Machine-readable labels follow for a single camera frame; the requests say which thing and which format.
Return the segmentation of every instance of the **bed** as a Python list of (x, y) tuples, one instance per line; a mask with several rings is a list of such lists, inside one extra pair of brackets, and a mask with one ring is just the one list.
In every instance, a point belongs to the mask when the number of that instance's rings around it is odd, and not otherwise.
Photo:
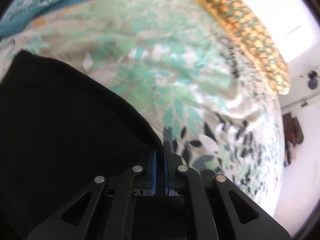
[(49, 12), (1, 40), (1, 78), (22, 49), (118, 94), (186, 165), (226, 175), (273, 215), (284, 159), (278, 100), (193, 0), (90, 0)]

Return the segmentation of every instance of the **triangular cutout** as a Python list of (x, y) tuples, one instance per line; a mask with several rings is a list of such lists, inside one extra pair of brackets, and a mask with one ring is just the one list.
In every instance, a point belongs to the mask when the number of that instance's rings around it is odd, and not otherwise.
[(80, 199), (78, 199), (70, 208), (65, 211), (62, 216), (61, 220), (74, 225), (78, 226), (82, 220), (84, 212), (89, 204), (91, 199), (91, 192), (88, 191), (85, 193)]
[(246, 201), (243, 200), (236, 192), (233, 190), (229, 192), (230, 199), (236, 210), (238, 218), (241, 224), (246, 224), (252, 220), (259, 217), (259, 213), (256, 212)]

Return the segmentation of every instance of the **black cloth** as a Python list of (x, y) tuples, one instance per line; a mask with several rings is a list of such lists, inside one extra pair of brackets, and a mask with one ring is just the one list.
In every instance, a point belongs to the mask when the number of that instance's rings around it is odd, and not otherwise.
[(27, 237), (96, 176), (136, 165), (150, 144), (161, 165), (159, 137), (125, 100), (22, 51), (0, 84), (0, 209)]

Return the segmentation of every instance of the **orange floral cushion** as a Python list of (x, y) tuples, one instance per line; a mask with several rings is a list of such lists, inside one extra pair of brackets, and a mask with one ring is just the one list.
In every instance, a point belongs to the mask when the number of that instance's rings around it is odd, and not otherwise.
[(195, 0), (227, 31), (259, 72), (269, 93), (287, 94), (288, 67), (268, 30), (242, 0)]

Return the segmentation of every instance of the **round metal rivet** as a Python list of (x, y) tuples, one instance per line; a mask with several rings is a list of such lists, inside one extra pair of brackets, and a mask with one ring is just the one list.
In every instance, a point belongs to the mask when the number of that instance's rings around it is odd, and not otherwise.
[(104, 177), (103, 176), (97, 176), (97, 177), (95, 177), (94, 182), (95, 183), (102, 183), (102, 182), (104, 182)]
[(218, 175), (218, 176), (216, 177), (216, 179), (217, 179), (217, 181), (219, 181), (219, 182), (225, 182), (225, 181), (226, 181), (226, 177), (223, 176), (223, 175)]
[(133, 170), (134, 172), (139, 172), (139, 171), (142, 171), (142, 167), (139, 166), (139, 165), (137, 165), (137, 166), (134, 166), (134, 167), (132, 168), (132, 170)]
[(187, 171), (187, 170), (188, 170), (188, 167), (187, 167), (186, 165), (180, 165), (180, 166), (178, 167), (178, 170), (179, 170), (179, 171)]

